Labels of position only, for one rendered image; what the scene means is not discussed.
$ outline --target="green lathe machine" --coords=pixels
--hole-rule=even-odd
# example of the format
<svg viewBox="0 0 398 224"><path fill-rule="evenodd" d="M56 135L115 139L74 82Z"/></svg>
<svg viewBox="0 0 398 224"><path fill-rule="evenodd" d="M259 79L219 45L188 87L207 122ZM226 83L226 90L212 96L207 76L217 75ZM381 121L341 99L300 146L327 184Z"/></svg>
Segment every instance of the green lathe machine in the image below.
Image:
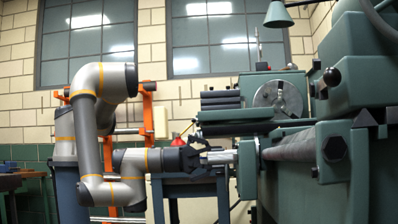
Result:
<svg viewBox="0 0 398 224"><path fill-rule="evenodd" d="M240 137L206 162L235 164L252 223L398 223L397 12L340 0L307 73L241 73L201 92L195 136Z"/></svg>

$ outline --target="metal disc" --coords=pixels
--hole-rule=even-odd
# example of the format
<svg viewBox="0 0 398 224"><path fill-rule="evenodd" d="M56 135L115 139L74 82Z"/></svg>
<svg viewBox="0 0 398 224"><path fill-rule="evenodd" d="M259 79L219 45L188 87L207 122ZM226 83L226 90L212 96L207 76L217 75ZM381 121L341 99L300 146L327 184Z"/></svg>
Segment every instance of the metal disc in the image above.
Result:
<svg viewBox="0 0 398 224"><path fill-rule="evenodd" d="M283 82L283 100L281 103L277 102L279 82ZM271 119L271 121L292 119L292 117L294 118L295 116L301 118L303 113L303 98L300 91L295 85L286 80L275 79L268 81L260 86L254 95L252 103L253 108L272 107L274 105L275 116ZM295 116L287 116L286 113L281 110L282 106L286 106L286 108L293 112Z"/></svg>

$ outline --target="table leg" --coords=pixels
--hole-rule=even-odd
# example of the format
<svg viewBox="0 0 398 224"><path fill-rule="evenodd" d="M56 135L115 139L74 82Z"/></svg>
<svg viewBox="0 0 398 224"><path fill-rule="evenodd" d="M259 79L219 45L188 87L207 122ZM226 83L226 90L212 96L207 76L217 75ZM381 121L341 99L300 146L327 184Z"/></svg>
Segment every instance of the table leg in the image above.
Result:
<svg viewBox="0 0 398 224"><path fill-rule="evenodd" d="M154 203L154 220L156 224L165 224L163 207L162 179L151 179L152 201Z"/></svg>
<svg viewBox="0 0 398 224"><path fill-rule="evenodd" d="M4 200L4 194L0 193L0 212L1 212L1 223L7 224L7 213L6 213L6 201Z"/></svg>
<svg viewBox="0 0 398 224"><path fill-rule="evenodd" d="M225 177L217 177L218 223L230 224L229 192L225 189Z"/></svg>
<svg viewBox="0 0 398 224"><path fill-rule="evenodd" d="M170 224L179 224L177 198L169 198Z"/></svg>
<svg viewBox="0 0 398 224"><path fill-rule="evenodd" d="M11 220L12 224L18 224L17 217L17 203L15 201L15 193L13 190L8 191L10 198L10 210L11 210Z"/></svg>
<svg viewBox="0 0 398 224"><path fill-rule="evenodd" d="M47 185L46 185L45 177L42 177L42 191L43 191L43 200L44 200L45 223L51 224L49 201L47 200Z"/></svg>

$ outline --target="green lamp shade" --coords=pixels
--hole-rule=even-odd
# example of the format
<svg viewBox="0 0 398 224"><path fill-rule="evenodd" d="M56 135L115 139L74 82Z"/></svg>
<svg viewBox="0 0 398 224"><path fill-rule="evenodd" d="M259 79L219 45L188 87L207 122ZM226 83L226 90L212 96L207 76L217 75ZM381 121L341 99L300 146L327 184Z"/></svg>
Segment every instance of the green lamp shade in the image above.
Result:
<svg viewBox="0 0 398 224"><path fill-rule="evenodd" d="M282 2L272 1L262 25L268 28L286 28L294 25L294 22Z"/></svg>

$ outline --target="window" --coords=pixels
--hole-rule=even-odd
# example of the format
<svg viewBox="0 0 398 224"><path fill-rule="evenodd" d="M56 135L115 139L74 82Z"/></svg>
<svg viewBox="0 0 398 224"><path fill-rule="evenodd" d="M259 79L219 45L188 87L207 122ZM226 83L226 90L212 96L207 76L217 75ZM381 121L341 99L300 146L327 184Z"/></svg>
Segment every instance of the window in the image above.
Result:
<svg viewBox="0 0 398 224"><path fill-rule="evenodd" d="M36 90L70 85L90 62L137 62L137 0L40 3Z"/></svg>
<svg viewBox="0 0 398 224"><path fill-rule="evenodd" d="M197 78L256 71L258 27L273 70L290 62L287 29L262 26L271 0L167 0L168 76Z"/></svg>

